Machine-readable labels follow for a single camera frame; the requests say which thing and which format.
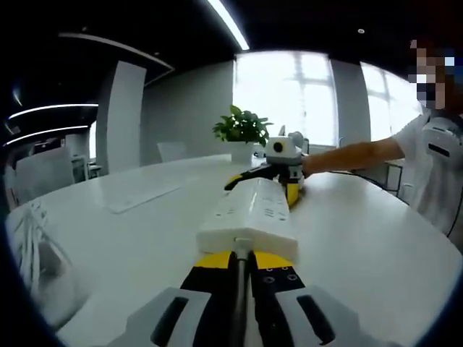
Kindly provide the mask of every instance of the ceiling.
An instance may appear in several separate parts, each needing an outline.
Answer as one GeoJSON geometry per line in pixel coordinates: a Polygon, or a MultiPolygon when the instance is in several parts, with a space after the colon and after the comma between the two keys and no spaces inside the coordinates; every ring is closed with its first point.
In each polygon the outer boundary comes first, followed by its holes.
{"type": "MultiPolygon", "coordinates": [[[[307,50],[345,61],[366,61],[407,76],[409,40],[430,35],[437,40],[457,33],[451,7],[438,9],[421,1],[368,5],[353,1],[222,0],[241,28],[251,51],[307,50]]],[[[147,68],[146,82],[169,68],[136,53],[59,33],[80,33],[122,43],[160,59],[179,74],[239,53],[223,22],[206,0],[153,1],[152,4],[95,4],[51,7],[42,4],[21,14],[19,24],[2,30],[8,45],[4,65],[8,88],[1,116],[60,103],[96,103],[105,76],[118,60],[147,68]],[[22,106],[14,99],[14,93],[22,106]]],[[[28,113],[12,121],[21,133],[90,124],[95,109],[59,109],[28,113]]]]}

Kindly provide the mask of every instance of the plant pot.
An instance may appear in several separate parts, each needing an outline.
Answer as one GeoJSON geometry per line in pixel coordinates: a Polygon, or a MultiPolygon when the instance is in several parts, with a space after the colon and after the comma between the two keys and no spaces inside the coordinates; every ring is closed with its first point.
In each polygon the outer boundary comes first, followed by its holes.
{"type": "Polygon", "coordinates": [[[251,164],[254,144],[252,142],[229,142],[231,162],[236,164],[251,164]]]}

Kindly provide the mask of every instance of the black slot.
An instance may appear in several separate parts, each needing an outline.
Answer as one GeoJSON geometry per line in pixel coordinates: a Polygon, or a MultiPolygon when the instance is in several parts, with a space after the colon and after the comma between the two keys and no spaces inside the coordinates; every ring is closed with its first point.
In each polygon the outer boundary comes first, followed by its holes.
{"type": "Polygon", "coordinates": [[[309,320],[310,325],[315,334],[320,338],[320,346],[327,345],[336,337],[330,326],[329,321],[318,307],[317,303],[311,296],[304,295],[297,298],[297,302],[304,310],[305,316],[309,320]]]}
{"type": "Polygon", "coordinates": [[[440,148],[436,145],[433,145],[431,143],[428,143],[428,147],[430,150],[433,150],[434,152],[437,152],[439,154],[445,155],[447,158],[450,157],[450,153],[448,150],[444,150],[443,148],[440,148]]]}
{"type": "Polygon", "coordinates": [[[159,320],[158,325],[151,334],[151,342],[160,347],[166,347],[169,342],[172,332],[174,331],[175,324],[183,312],[185,306],[187,306],[188,299],[186,298],[175,298],[170,303],[167,310],[159,320]]]}

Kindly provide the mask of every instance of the window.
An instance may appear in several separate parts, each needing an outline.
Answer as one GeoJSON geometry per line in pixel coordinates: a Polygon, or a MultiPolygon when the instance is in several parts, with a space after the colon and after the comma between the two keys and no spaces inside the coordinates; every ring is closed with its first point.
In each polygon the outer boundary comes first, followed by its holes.
{"type": "Polygon", "coordinates": [[[92,123],[90,127],[90,135],[88,140],[88,146],[90,150],[90,159],[96,158],[96,121],[92,123]]]}
{"type": "Polygon", "coordinates": [[[266,117],[277,136],[299,131],[311,144],[338,142],[334,83],[327,55],[277,51],[237,56],[233,104],[266,117]]]}
{"type": "Polygon", "coordinates": [[[372,141],[396,134],[421,114],[416,84],[365,63],[362,71],[368,91],[372,141]]]}

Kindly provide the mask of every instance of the office room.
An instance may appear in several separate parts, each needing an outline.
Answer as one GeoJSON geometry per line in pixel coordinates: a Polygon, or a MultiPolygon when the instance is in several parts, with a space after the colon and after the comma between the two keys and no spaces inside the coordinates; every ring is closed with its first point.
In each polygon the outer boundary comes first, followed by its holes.
{"type": "Polygon", "coordinates": [[[447,2],[13,11],[5,346],[458,345],[447,2]]]}

